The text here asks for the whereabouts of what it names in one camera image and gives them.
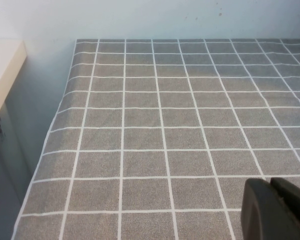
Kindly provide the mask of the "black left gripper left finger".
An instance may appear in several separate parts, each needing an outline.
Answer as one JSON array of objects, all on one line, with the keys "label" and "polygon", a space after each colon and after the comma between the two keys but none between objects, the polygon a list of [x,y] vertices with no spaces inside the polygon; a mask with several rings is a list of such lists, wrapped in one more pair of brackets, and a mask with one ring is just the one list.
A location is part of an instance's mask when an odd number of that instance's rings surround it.
[{"label": "black left gripper left finger", "polygon": [[244,185],[241,228],[245,240],[298,240],[298,221],[269,182],[249,178]]}]

